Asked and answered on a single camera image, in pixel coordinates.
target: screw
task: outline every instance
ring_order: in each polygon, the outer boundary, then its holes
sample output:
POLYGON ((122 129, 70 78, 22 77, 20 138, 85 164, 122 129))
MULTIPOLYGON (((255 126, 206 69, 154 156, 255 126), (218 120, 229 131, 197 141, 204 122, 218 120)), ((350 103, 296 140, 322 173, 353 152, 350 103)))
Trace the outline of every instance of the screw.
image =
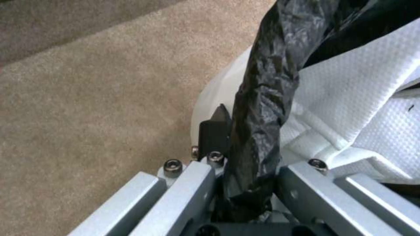
POLYGON ((198 146, 191 147, 191 159, 198 160, 198 146))
POLYGON ((168 178, 177 178, 182 173, 182 162, 178 159, 167 160, 163 164, 163 174, 168 178))
POLYGON ((310 159, 308 164, 322 172, 327 171, 328 169, 327 164, 325 164, 325 162, 321 161, 320 159, 310 159))
POLYGON ((207 164, 213 168, 220 168, 225 163, 225 157, 220 152, 210 152, 207 155, 207 164))

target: beige carpet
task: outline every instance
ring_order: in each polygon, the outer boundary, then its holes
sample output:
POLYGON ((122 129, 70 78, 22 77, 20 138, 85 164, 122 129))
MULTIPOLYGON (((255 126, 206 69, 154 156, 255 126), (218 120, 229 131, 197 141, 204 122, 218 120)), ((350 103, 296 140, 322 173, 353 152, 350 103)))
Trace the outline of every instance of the beige carpet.
POLYGON ((5 65, 1 234, 65 235, 137 172, 187 162, 199 92, 272 3, 181 1, 5 65))

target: silver metal bar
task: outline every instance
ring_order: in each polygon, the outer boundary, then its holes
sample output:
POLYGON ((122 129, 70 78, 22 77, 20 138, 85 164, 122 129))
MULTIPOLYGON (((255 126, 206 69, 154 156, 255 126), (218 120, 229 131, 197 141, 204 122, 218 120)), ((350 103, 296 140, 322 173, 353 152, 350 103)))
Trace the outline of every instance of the silver metal bar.
POLYGON ((404 235, 420 235, 420 209, 364 174, 335 180, 353 198, 404 235))
POLYGON ((191 162, 130 235, 179 235, 190 219, 202 217, 213 196, 214 185, 214 169, 191 162))
POLYGON ((164 180, 139 172, 69 236, 128 235, 165 190, 164 180))
POLYGON ((302 223, 321 219, 339 235, 399 235, 305 162, 280 169, 276 195, 302 223))

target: floor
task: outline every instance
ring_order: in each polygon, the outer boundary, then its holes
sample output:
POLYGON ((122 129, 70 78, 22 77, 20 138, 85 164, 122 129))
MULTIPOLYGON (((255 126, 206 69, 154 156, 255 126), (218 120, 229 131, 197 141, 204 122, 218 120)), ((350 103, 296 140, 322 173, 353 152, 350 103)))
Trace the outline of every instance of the floor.
POLYGON ((137 172, 187 162, 195 99, 274 1, 29 2, 0 3, 7 236, 65 235, 137 172))

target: plastic bag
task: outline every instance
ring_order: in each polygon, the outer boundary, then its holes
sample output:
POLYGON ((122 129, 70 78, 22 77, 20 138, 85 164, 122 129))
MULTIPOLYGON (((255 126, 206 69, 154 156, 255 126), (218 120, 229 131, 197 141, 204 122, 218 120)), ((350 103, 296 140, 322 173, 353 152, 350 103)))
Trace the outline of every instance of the plastic bag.
MULTIPOLYGON (((278 0, 262 20, 235 97, 223 200, 216 205, 219 219, 248 221, 270 209, 281 158, 279 129, 290 113, 298 71, 337 28, 338 6, 335 0, 278 0)), ((340 11, 347 21, 360 10, 349 6, 340 11)))

